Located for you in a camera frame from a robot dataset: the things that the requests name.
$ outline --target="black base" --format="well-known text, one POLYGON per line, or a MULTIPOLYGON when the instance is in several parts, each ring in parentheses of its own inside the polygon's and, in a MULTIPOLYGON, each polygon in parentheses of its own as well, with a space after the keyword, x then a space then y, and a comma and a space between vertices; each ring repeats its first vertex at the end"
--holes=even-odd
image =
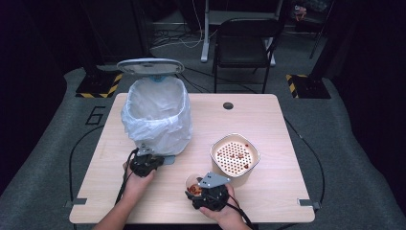
POLYGON ((331 99, 321 80, 312 80, 304 75, 287 75, 286 78, 294 98, 331 99))
POLYGON ((77 97, 88 98, 104 97, 111 94, 112 87, 116 84, 117 77, 121 71, 103 71, 99 70, 96 75, 86 74, 76 93, 77 97))

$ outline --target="chair backrest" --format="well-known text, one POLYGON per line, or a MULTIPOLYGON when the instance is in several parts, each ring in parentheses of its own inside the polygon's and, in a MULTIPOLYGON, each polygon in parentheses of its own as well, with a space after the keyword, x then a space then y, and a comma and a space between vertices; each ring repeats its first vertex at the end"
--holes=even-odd
POLYGON ((283 25, 274 18, 233 18, 223 22, 218 29, 220 36, 275 37, 283 25))

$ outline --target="open lid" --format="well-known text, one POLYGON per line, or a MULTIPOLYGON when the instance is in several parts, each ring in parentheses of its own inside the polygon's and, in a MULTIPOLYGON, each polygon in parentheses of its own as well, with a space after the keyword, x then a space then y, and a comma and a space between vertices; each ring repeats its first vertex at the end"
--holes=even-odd
POLYGON ((128 59, 117 63, 125 73, 139 76, 167 76, 182 73, 185 66, 177 60, 165 58, 128 59))

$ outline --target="white trash bag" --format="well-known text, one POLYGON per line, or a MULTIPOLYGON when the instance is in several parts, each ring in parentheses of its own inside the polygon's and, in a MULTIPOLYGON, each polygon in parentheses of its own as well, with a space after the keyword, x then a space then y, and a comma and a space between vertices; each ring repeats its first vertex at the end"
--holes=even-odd
POLYGON ((190 100, 184 83, 174 77, 135 81, 129 88, 122 121, 137 147, 146 145, 154 155, 179 154, 192 138, 190 100))

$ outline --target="chair seat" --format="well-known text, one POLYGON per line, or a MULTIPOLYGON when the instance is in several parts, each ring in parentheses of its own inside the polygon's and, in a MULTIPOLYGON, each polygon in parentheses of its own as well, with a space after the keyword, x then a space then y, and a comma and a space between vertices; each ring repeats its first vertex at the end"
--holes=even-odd
POLYGON ((260 37, 225 36, 221 37, 218 45, 219 67, 260 68, 269 65, 266 48, 260 37))

